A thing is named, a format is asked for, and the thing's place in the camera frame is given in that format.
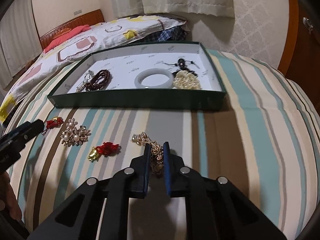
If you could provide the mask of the person's left hand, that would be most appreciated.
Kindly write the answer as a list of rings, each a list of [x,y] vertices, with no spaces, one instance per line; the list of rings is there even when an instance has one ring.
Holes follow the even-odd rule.
[[[16,196],[10,184],[10,177],[7,172],[1,173],[1,200],[9,209],[12,219],[20,222],[22,219],[22,211],[18,205]]]

